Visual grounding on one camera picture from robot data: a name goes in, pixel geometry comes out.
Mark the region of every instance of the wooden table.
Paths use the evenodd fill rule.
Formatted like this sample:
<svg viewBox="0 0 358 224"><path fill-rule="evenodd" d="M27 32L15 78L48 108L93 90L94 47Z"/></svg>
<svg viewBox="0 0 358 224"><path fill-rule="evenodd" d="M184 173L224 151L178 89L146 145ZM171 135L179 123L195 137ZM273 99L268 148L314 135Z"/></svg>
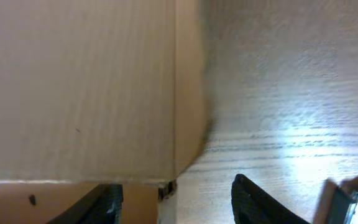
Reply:
<svg viewBox="0 0 358 224"><path fill-rule="evenodd" d="M178 179L177 223L234 223L242 173L312 221L323 182L358 175L358 0L209 0L215 125Z"/></svg>

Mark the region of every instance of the laminate floor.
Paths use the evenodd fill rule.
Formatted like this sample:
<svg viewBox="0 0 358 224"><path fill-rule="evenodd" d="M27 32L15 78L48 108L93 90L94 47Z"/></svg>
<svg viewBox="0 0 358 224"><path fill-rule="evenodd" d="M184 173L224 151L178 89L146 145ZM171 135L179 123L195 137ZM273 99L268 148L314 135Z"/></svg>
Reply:
<svg viewBox="0 0 358 224"><path fill-rule="evenodd" d="M214 128L178 179L177 223L234 223L242 173L312 221L358 175L358 0L204 2Z"/></svg>

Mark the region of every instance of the wood grain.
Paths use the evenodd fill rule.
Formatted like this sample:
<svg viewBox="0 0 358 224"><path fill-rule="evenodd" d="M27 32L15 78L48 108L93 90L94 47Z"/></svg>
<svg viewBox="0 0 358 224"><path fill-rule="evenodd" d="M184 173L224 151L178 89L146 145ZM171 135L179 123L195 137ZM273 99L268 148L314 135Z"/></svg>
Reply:
<svg viewBox="0 0 358 224"><path fill-rule="evenodd" d="M233 223L237 173L312 221L324 180L358 175L358 1L204 6L215 126L178 179L178 223Z"/></svg>
<svg viewBox="0 0 358 224"><path fill-rule="evenodd" d="M174 178L174 0L0 0L0 180Z"/></svg>

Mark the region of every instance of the wooden panel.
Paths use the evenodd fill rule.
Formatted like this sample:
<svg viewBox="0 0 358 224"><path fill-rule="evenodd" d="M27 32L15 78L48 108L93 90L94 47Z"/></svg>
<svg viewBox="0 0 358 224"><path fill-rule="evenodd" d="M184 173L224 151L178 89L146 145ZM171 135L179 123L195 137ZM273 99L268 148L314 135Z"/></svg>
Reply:
<svg viewBox="0 0 358 224"><path fill-rule="evenodd" d="M0 184L0 223L47 223L96 184ZM29 196L35 196L35 206Z"/></svg>
<svg viewBox="0 0 358 224"><path fill-rule="evenodd" d="M173 175L174 0L0 0L0 180Z"/></svg>
<svg viewBox="0 0 358 224"><path fill-rule="evenodd" d="M157 223L158 187L126 184L123 189L120 223Z"/></svg>
<svg viewBox="0 0 358 224"><path fill-rule="evenodd" d="M209 2L216 125L178 179L178 223L234 223L243 173L308 221L358 175L358 1Z"/></svg>
<svg viewBox="0 0 358 224"><path fill-rule="evenodd" d="M175 162L181 173L200 153L206 130L204 37L199 0L177 1Z"/></svg>

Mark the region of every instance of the black object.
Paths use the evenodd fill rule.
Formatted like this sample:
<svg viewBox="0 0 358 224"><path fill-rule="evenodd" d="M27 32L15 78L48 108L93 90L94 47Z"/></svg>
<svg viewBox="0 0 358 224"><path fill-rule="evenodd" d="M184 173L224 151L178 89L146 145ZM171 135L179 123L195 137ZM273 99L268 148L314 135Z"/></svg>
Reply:
<svg viewBox="0 0 358 224"><path fill-rule="evenodd" d="M329 208L326 223L350 223L357 200L354 200L341 188L336 187Z"/></svg>
<svg viewBox="0 0 358 224"><path fill-rule="evenodd" d="M309 224L242 174L232 184L231 203L236 224Z"/></svg>
<svg viewBox="0 0 358 224"><path fill-rule="evenodd" d="M175 180L165 184L164 187L158 188L158 201L162 202L164 199L168 199L177 191L177 188L178 185Z"/></svg>
<svg viewBox="0 0 358 224"><path fill-rule="evenodd" d="M35 201L35 195L30 195L29 200L33 206L36 206L37 202Z"/></svg>
<svg viewBox="0 0 358 224"><path fill-rule="evenodd" d="M118 224L123 201L122 185L100 184L48 224Z"/></svg>

